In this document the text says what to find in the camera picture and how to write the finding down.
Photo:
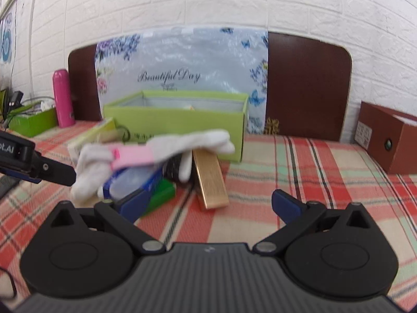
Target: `bed headboard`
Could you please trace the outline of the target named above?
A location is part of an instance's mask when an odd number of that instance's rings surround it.
[[[267,134],[338,141],[349,97],[352,60],[342,47],[268,34]],[[72,51],[68,71],[77,120],[101,119],[94,55],[96,45]]]

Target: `pink thermos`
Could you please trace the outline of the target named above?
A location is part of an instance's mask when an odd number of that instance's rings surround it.
[[[52,76],[52,84],[59,127],[65,128],[74,125],[76,120],[72,109],[68,71],[66,69],[56,70]]]

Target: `red plaid fabric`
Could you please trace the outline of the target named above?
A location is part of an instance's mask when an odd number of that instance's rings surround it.
[[[64,143],[90,126],[77,123],[72,129],[53,130],[36,142],[46,156],[69,163]],[[417,175],[388,176],[355,145],[250,135],[245,139],[243,161],[222,163],[222,170],[231,201],[228,207],[202,212],[194,193],[187,196],[187,189],[178,189],[175,199],[136,225],[168,246],[175,241],[252,246],[283,226],[271,208],[276,188],[328,208],[362,202],[400,262],[390,297],[405,310],[417,303]],[[1,203],[0,265],[15,276],[19,291],[12,305],[29,294],[18,268],[24,247],[55,204],[67,196],[67,187],[23,182]]]

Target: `green box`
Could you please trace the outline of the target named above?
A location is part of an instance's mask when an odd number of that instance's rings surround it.
[[[34,115],[16,114],[12,116],[9,128],[28,138],[58,125],[55,108]]]
[[[159,134],[187,134],[225,129],[234,154],[220,159],[241,161],[247,125],[247,94],[200,91],[141,91],[104,105],[105,118],[129,130],[131,141],[146,142]]]

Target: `label sticker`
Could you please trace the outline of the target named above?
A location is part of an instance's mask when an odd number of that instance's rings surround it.
[[[363,148],[368,149],[371,136],[372,128],[358,121],[358,126],[356,127],[355,133],[355,141]]]

